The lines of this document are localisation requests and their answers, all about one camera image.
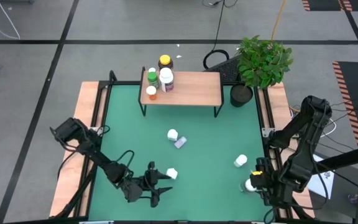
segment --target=yellow cable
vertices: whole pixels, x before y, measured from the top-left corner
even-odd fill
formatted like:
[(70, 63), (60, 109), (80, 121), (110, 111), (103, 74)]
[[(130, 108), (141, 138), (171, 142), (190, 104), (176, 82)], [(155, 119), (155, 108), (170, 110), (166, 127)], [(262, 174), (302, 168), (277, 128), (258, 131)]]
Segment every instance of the yellow cable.
[(291, 107), (291, 106), (290, 106), (290, 108), (291, 108), (291, 110), (293, 110), (293, 111), (295, 111), (295, 112), (298, 112), (298, 113), (300, 112), (300, 110), (295, 109), (295, 108), (293, 108), (293, 107)]
[(276, 24), (274, 25), (274, 28), (273, 28), (272, 42), (273, 42), (274, 34), (276, 33), (276, 28), (277, 28), (278, 22), (280, 21), (281, 13), (282, 13), (283, 10), (284, 10), (284, 6), (285, 6), (286, 1), (287, 1), (287, 0), (283, 0), (283, 4), (281, 5), (280, 12), (278, 13), (278, 17), (277, 17), (277, 20), (276, 20)]

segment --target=gray floor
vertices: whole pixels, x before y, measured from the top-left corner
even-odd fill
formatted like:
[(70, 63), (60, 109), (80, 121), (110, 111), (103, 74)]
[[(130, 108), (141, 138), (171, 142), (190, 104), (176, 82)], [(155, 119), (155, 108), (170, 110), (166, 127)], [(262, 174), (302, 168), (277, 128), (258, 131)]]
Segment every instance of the gray floor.
[[(73, 0), (38, 0), (34, 4), (3, 3), (22, 39), (58, 40)], [(239, 0), (225, 9), (220, 39), (238, 40), (260, 35), (269, 39), (280, 8), (280, 1)], [(220, 7), (207, 8), (201, 0), (80, 0), (68, 32), (70, 40), (159, 40), (214, 39)], [(358, 26), (358, 12), (352, 12)], [(0, 10), (0, 29), (14, 35)], [(356, 40), (344, 12), (307, 12), (301, 0), (287, 2), (275, 36), (278, 40)], [(0, 40), (6, 38), (0, 34)], [(237, 45), (218, 45), (231, 56)], [(332, 62), (358, 62), (358, 45), (288, 45), (294, 63), (285, 76), (290, 105), (299, 105), (307, 95), (342, 101)], [(57, 46), (1, 44), (0, 65), (0, 204)], [(6, 214), (5, 222), (47, 218), (56, 187), (57, 169), (63, 149), (53, 140), (49, 126), (56, 127), (72, 116), (80, 84), (85, 80), (107, 79), (113, 69), (120, 80), (138, 80), (141, 66), (156, 66), (158, 56), (170, 54), (175, 68), (201, 71), (203, 57), (211, 44), (150, 45), (65, 45), (51, 81), (47, 99), (30, 144), (23, 170)], [(212, 66), (222, 62), (221, 55), (208, 60)], [(333, 119), (342, 113), (334, 113)], [(350, 147), (356, 142), (349, 120), (337, 122), (330, 136)], [(321, 143), (341, 151), (348, 148), (326, 138)], [(323, 147), (317, 151), (335, 156), (338, 152)], [(346, 222), (342, 214), (316, 212), (322, 220)]]

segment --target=potted plant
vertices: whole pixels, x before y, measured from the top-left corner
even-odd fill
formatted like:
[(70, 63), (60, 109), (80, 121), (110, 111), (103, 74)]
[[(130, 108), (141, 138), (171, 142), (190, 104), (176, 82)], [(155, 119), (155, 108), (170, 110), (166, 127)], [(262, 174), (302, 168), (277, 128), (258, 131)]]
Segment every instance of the potted plant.
[(230, 90), (230, 102), (240, 107), (252, 98), (251, 87), (265, 89), (280, 83), (284, 72), (292, 64), (291, 48), (285, 49), (282, 44), (270, 41), (258, 41), (259, 35), (252, 39), (244, 38), (238, 48), (240, 82)]

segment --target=green bottle cap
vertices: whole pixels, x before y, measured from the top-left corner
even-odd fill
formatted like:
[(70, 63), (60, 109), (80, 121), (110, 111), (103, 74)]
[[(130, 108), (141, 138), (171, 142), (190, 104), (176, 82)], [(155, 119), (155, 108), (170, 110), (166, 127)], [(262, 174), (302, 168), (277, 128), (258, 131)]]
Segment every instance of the green bottle cap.
[(154, 82), (157, 80), (157, 73), (156, 72), (149, 72), (149, 75), (147, 76), (147, 79), (150, 82)]

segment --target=white paper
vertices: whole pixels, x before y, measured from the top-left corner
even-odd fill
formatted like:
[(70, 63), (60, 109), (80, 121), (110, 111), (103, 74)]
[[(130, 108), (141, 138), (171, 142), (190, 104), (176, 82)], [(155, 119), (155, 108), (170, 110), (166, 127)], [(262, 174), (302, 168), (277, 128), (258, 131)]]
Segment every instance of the white paper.
[[(313, 155), (316, 162), (322, 161), (323, 159)], [(331, 199), (331, 192), (333, 190), (333, 183), (334, 183), (334, 173), (324, 172), (321, 173), (321, 177), (323, 178), (324, 183), (326, 184), (327, 191), (328, 191), (328, 199)], [(313, 175), (308, 183), (308, 189), (318, 195), (321, 195), (323, 197), (326, 196), (323, 184), (321, 183), (320, 178), (318, 177), (318, 174)]]

